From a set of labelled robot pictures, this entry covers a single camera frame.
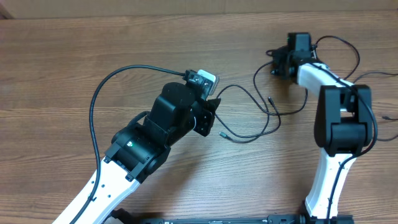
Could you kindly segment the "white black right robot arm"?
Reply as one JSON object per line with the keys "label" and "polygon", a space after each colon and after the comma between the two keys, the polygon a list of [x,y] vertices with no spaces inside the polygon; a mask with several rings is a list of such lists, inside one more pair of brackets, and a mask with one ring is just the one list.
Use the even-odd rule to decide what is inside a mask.
{"label": "white black right robot arm", "polygon": [[352,223],[338,214],[348,172],[377,140],[371,89],[334,74],[316,53],[308,32],[291,32],[287,45],[271,50],[273,74],[290,79],[318,98],[314,138],[320,148],[317,171],[304,208],[305,223]]}

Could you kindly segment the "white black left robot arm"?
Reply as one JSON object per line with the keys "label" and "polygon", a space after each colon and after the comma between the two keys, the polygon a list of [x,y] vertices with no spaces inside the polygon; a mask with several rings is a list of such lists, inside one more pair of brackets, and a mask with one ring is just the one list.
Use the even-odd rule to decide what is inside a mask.
{"label": "white black left robot arm", "polygon": [[220,104],[208,99],[215,86],[209,81],[165,84],[152,109],[114,135],[100,168],[55,222],[104,223],[167,160],[173,144],[190,131],[209,135]]}

